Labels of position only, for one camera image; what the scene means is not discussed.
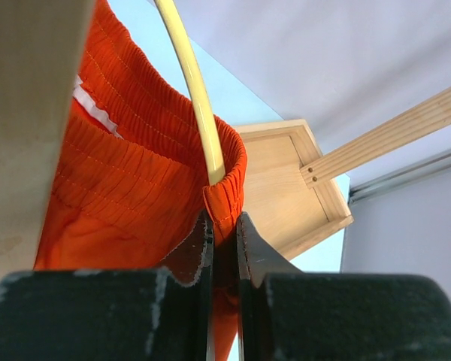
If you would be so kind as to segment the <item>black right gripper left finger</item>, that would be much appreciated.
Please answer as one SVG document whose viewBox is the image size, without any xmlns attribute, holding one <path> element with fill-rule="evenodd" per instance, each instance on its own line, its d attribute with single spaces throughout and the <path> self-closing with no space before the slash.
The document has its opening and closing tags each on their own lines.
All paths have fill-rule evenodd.
<svg viewBox="0 0 451 361">
<path fill-rule="evenodd" d="M 0 360 L 212 360 L 213 224 L 155 268 L 14 272 L 0 281 Z"/>
</svg>

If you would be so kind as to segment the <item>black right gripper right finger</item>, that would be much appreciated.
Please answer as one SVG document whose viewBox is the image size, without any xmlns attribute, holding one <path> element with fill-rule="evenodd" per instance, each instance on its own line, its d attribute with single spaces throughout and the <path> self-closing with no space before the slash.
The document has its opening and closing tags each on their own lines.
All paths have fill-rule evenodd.
<svg viewBox="0 0 451 361">
<path fill-rule="evenodd" d="M 451 360 L 451 302 L 420 275 L 307 273 L 236 225 L 242 360 Z"/>
</svg>

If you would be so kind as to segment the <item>orange shorts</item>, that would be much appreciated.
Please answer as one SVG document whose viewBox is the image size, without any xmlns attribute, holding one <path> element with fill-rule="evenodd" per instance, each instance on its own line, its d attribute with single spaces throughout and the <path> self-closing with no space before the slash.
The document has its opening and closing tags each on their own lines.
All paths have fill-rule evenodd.
<svg viewBox="0 0 451 361">
<path fill-rule="evenodd" d="M 34 268 L 149 268 L 191 231 L 214 230 L 215 354 L 238 327 L 236 222 L 247 153 L 216 121 L 225 177 L 210 184 L 191 101 L 151 65 L 106 1 L 98 1 L 76 77 Z"/>
</svg>

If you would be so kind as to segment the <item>yellow round hanger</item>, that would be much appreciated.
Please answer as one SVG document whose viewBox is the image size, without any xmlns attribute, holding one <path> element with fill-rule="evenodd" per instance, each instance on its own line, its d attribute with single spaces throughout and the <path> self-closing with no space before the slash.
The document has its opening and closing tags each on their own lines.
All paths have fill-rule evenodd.
<svg viewBox="0 0 451 361">
<path fill-rule="evenodd" d="M 226 175 L 219 133 L 189 36 L 172 0 L 154 1 L 173 44 L 195 113 L 210 185 Z"/>
</svg>

